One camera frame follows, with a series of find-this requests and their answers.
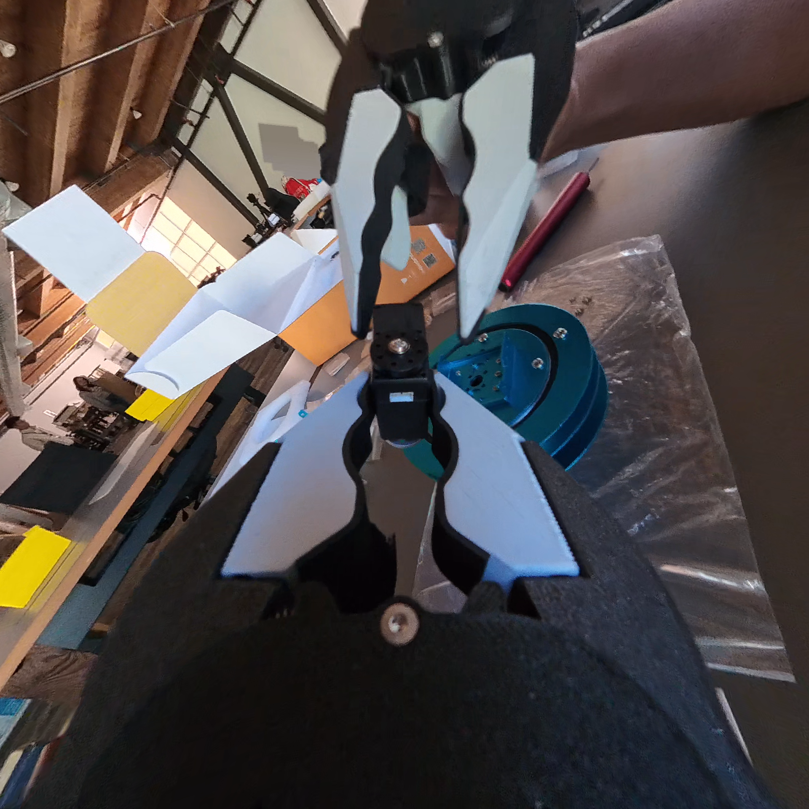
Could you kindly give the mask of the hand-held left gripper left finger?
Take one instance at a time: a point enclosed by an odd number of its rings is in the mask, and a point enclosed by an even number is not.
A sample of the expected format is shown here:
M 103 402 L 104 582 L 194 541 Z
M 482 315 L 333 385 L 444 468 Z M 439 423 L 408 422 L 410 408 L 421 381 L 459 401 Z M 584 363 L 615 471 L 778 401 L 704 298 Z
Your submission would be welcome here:
M 265 473 L 224 558 L 224 578 L 378 579 L 379 531 L 359 468 L 370 450 L 370 379 L 359 373 L 257 460 Z

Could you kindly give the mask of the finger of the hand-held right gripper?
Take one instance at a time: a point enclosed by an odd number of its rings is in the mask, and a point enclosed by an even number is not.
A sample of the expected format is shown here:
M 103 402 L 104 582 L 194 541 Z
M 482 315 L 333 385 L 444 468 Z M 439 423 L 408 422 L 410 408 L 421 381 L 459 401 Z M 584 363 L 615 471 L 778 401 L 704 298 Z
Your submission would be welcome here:
M 531 157 L 535 58 L 513 56 L 490 67 L 460 108 L 471 174 L 459 232 L 459 336 L 470 340 L 498 291 L 536 184 Z
M 352 333 L 366 335 L 383 265 L 410 259 L 408 197 L 401 187 L 411 135 L 406 111 L 385 90 L 355 94 L 349 106 L 332 212 Z

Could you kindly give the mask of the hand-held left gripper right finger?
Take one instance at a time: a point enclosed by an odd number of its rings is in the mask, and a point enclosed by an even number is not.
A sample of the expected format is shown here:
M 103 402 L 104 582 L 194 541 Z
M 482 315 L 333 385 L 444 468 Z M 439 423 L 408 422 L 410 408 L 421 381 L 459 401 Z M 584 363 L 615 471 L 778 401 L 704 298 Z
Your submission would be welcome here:
M 577 577 L 525 441 L 444 375 L 434 379 L 452 450 L 436 502 L 433 554 L 441 572 L 451 581 Z

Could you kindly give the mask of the teal round robot base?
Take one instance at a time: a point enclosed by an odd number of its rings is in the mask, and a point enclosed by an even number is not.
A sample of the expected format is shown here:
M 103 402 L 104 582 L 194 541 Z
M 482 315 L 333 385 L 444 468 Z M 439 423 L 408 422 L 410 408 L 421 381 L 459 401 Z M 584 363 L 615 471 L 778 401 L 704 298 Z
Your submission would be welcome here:
M 447 394 L 442 416 L 458 438 L 458 470 L 505 471 L 534 442 L 564 468 L 578 462 L 608 409 L 592 342 L 570 312 L 521 304 L 482 317 L 476 336 L 451 337 L 430 354 Z

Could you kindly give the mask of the orange and white cardboard box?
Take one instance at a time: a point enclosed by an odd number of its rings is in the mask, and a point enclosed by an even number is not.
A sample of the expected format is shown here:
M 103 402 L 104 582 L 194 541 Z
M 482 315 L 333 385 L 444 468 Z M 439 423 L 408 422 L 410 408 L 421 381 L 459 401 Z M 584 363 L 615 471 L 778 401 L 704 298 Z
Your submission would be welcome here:
M 137 357 L 126 378 L 167 399 L 276 337 L 316 366 L 354 340 L 335 230 L 272 236 L 205 287 L 147 252 L 76 186 L 3 234 Z

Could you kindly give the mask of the small black round-horn servo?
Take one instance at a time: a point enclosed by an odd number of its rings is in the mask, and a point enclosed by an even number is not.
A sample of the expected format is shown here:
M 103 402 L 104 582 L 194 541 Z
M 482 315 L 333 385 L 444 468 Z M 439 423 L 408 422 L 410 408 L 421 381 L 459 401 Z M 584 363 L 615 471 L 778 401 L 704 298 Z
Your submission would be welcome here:
M 370 398 L 379 433 L 393 446 L 411 447 L 428 437 L 435 393 L 423 307 L 379 305 L 372 324 Z

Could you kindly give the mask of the person's right forearm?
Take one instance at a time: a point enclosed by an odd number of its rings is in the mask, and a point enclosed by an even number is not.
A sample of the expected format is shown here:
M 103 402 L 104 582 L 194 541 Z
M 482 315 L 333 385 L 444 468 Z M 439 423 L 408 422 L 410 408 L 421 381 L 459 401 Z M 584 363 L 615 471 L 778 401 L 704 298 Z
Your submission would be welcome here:
M 577 45 L 543 162 L 808 96 L 807 1 L 676 1 Z

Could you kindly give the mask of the grey desk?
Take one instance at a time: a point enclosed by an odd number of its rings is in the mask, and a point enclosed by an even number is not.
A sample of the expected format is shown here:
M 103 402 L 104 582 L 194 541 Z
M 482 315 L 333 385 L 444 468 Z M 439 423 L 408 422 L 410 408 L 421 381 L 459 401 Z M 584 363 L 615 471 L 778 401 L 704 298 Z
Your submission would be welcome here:
M 662 237 L 795 682 L 713 675 L 788 807 L 807 807 L 806 139 L 801 104 L 608 145 L 521 281 Z

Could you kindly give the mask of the red pen screwdriver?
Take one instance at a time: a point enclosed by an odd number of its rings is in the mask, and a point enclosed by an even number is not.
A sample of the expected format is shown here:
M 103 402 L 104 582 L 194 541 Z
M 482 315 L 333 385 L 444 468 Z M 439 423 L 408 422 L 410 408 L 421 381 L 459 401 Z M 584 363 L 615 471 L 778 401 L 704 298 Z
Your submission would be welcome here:
M 548 211 L 509 260 L 498 284 L 500 292 L 509 294 L 515 290 L 531 261 L 560 228 L 561 223 L 590 184 L 591 171 L 580 171 L 572 176 Z

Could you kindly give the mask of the white foam cutout piece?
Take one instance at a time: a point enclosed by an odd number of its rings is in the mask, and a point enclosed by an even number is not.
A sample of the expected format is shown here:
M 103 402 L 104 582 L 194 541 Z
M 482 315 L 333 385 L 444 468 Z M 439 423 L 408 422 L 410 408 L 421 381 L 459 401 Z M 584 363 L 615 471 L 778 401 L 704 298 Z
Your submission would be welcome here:
M 276 442 L 308 415 L 311 383 L 302 380 L 264 402 L 252 423 L 250 435 L 260 447 Z

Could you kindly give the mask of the white foam sheet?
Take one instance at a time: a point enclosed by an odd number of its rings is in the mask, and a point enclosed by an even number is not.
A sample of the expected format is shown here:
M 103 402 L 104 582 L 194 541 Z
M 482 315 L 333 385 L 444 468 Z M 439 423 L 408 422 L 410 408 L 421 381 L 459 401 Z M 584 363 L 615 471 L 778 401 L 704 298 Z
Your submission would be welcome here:
M 264 402 L 275 398 L 292 385 L 302 380 L 307 380 L 311 383 L 307 411 L 308 415 L 313 413 L 320 405 L 330 399 L 339 389 L 343 388 L 350 379 L 353 379 L 359 373 L 360 365 L 362 364 L 360 354 L 360 344 L 356 343 L 329 359 L 324 366 L 317 367 L 309 359 L 305 359 L 303 354 L 295 350 L 281 370 L 278 379 L 268 390 L 265 400 L 258 406 L 257 412 Z M 258 450 L 270 443 L 268 442 L 260 447 L 258 442 L 250 435 L 251 426 L 257 412 L 248 421 L 248 425 L 238 439 L 236 447 L 228 455 L 226 462 L 209 488 L 202 504 L 206 504 L 258 452 Z M 276 442 L 282 442 L 286 435 L 287 434 Z

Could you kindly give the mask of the black steel truss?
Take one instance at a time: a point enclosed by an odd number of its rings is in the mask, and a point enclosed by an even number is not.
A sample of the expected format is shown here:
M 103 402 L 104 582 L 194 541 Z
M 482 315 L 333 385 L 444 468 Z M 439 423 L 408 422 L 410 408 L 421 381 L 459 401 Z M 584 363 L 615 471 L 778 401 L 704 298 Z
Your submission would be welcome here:
M 210 46 L 177 148 L 238 208 L 320 178 L 332 80 L 361 1 L 234 2 Z

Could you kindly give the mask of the yellow flat plastic piece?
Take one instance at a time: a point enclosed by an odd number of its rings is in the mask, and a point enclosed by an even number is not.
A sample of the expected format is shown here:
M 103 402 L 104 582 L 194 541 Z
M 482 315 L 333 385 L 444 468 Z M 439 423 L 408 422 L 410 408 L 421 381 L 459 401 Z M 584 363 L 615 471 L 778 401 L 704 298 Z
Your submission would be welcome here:
M 164 414 L 171 415 L 180 405 L 182 397 L 169 399 L 155 391 L 145 389 L 144 392 L 127 408 L 126 415 L 139 422 L 154 422 Z
M 1 566 L 1 607 L 25 608 L 71 546 L 70 540 L 39 526 L 29 528 Z

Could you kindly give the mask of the black flat screen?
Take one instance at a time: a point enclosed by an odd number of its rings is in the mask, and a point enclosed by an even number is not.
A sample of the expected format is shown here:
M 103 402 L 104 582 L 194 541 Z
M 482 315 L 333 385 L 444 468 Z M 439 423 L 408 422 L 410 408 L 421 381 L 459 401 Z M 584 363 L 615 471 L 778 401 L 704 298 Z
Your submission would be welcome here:
M 1 502 L 23 509 L 72 515 L 116 463 L 111 453 L 48 442 L 5 490 Z

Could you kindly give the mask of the silver ceiling duct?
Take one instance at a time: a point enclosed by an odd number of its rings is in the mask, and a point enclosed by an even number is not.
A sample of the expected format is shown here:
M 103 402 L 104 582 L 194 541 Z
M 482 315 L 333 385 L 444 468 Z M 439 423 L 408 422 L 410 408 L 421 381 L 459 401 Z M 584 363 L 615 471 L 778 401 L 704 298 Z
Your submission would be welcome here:
M 4 228 L 26 213 L 30 207 L 19 200 L 2 180 L 1 182 L 1 388 L 5 411 L 9 416 L 21 417 L 25 412 L 24 397 L 30 389 L 23 383 L 19 356 L 19 328 L 15 259 L 11 243 Z

